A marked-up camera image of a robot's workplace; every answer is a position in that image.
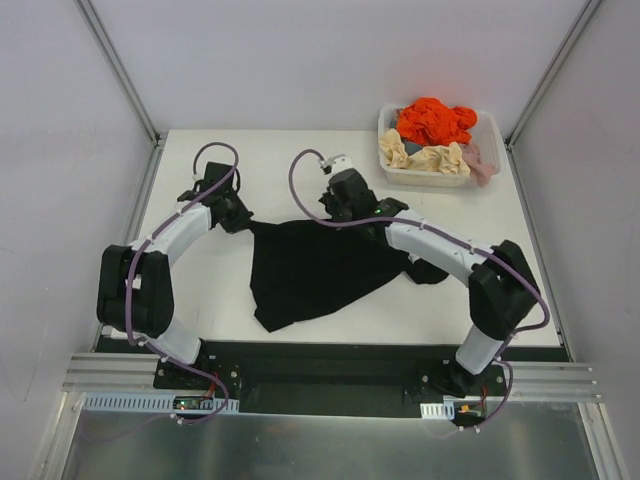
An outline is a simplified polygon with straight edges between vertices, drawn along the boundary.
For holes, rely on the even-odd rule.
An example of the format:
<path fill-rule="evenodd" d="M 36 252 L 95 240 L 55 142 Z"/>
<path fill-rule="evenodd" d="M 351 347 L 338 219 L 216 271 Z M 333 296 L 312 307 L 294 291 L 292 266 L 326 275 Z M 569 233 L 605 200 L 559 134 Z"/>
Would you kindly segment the black t-shirt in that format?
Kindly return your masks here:
<path fill-rule="evenodd" d="M 253 221 L 249 230 L 254 236 L 254 317 L 269 332 L 333 314 L 400 275 L 417 285 L 435 285 L 449 276 L 351 228 L 294 220 Z"/>

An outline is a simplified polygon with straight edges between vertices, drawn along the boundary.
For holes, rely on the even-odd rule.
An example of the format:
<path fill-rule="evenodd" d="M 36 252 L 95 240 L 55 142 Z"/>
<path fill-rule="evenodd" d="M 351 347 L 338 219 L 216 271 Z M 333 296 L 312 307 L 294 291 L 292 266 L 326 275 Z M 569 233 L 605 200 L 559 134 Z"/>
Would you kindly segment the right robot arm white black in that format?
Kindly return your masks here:
<path fill-rule="evenodd" d="M 435 390 L 454 397 L 476 392 L 486 381 L 487 367 L 541 300 L 522 249 L 508 240 L 477 245 L 429 225 L 407 204 L 377 199 L 353 167 L 326 166 L 323 173 L 328 186 L 320 202 L 334 223 L 412 255 L 467 287 L 472 326 L 453 359 L 429 380 Z"/>

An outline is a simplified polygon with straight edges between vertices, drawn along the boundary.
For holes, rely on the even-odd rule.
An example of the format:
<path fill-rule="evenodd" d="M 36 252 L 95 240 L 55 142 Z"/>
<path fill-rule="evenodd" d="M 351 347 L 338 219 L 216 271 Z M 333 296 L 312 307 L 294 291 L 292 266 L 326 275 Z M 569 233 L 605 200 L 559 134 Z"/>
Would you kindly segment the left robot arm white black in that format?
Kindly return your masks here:
<path fill-rule="evenodd" d="M 176 375 L 191 389 L 209 382 L 212 367 L 200 357 L 202 340 L 177 318 L 171 270 L 216 226 L 230 234 L 249 226 L 253 213 L 239 198 L 235 176 L 233 166 L 209 162 L 168 218 L 145 237 L 107 247 L 101 258 L 98 321 L 177 360 Z"/>

